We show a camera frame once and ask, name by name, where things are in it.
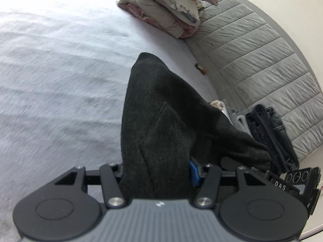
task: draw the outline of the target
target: small brown object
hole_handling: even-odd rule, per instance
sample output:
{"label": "small brown object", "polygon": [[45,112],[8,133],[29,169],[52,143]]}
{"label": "small brown object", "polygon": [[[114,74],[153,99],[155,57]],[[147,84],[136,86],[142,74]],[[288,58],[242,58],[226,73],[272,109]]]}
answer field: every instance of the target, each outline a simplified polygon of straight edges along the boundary
{"label": "small brown object", "polygon": [[206,75],[206,70],[200,66],[198,63],[195,64],[195,67],[203,74]]}

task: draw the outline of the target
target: bed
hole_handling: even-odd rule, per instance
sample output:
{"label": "bed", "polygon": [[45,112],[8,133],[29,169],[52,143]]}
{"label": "bed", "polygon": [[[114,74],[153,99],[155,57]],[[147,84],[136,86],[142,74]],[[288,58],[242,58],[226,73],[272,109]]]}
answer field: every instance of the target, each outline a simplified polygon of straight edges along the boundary
{"label": "bed", "polygon": [[74,166],[121,161],[124,97],[141,52],[217,99],[184,41],[115,0],[0,0],[0,38],[0,241],[18,240],[12,210],[31,191]]}

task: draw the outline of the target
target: folded comforter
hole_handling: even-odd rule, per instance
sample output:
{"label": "folded comforter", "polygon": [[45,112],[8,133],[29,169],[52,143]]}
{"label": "folded comforter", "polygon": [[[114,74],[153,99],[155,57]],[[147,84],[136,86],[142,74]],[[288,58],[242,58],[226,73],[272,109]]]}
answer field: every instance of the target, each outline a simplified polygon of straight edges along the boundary
{"label": "folded comforter", "polygon": [[117,5],[175,38],[192,36],[200,24],[198,0],[117,0]]}

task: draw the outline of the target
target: silver bolt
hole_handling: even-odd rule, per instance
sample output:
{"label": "silver bolt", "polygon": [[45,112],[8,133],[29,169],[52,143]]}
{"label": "silver bolt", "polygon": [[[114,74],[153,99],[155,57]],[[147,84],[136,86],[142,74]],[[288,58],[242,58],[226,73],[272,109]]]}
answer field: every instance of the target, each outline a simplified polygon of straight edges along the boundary
{"label": "silver bolt", "polygon": [[121,197],[111,197],[108,200],[108,204],[111,205],[112,207],[119,207],[124,204],[124,199]]}
{"label": "silver bolt", "polygon": [[158,203],[156,203],[156,206],[158,207],[163,207],[165,205],[165,203],[163,201],[159,201]]}
{"label": "silver bolt", "polygon": [[114,166],[116,166],[116,165],[117,165],[117,163],[111,162],[111,163],[109,163],[108,165],[109,165],[109,166],[111,166],[111,167],[114,167]]}
{"label": "silver bolt", "polygon": [[200,197],[196,200],[196,203],[200,206],[200,207],[207,207],[208,205],[212,204],[212,199],[208,198],[208,197]]}

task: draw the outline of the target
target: mattress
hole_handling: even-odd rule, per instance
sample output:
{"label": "mattress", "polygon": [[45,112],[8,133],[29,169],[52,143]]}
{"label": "mattress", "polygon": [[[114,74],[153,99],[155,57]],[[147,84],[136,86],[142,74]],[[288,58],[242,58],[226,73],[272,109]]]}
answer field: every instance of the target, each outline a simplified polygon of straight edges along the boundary
{"label": "mattress", "polygon": [[[1,242],[18,240],[11,215],[21,198],[74,166],[121,161],[124,98],[141,52],[217,99],[183,41],[115,0],[0,0],[0,40]],[[99,188],[89,193],[101,199]]]}
{"label": "mattress", "polygon": [[259,103],[273,106],[303,160],[323,144],[323,95],[306,59],[250,2],[204,5],[198,31],[185,42],[207,70],[219,99],[241,114]]}

